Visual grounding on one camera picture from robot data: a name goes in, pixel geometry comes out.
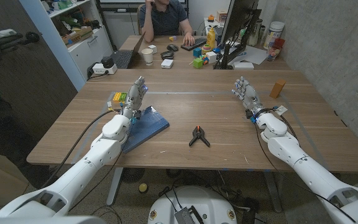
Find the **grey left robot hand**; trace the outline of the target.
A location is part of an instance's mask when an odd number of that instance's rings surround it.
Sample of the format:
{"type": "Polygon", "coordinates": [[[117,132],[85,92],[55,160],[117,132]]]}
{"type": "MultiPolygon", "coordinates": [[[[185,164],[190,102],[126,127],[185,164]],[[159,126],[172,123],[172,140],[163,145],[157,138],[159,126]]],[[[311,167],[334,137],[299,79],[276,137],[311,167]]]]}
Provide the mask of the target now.
{"type": "Polygon", "coordinates": [[[140,76],[130,87],[120,114],[127,118],[132,118],[141,107],[147,90],[148,87],[145,85],[145,79],[140,76]]]}

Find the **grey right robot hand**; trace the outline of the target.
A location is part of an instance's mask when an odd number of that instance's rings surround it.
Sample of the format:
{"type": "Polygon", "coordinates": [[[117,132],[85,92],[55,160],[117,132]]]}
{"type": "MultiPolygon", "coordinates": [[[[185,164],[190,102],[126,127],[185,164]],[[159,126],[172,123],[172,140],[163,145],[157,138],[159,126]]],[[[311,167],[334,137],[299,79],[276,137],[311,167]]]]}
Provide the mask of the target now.
{"type": "Polygon", "coordinates": [[[232,90],[232,93],[240,99],[244,108],[249,110],[254,118],[258,118],[265,112],[259,95],[248,80],[244,77],[240,77],[240,79],[236,80],[234,86],[235,89],[232,90]]]}

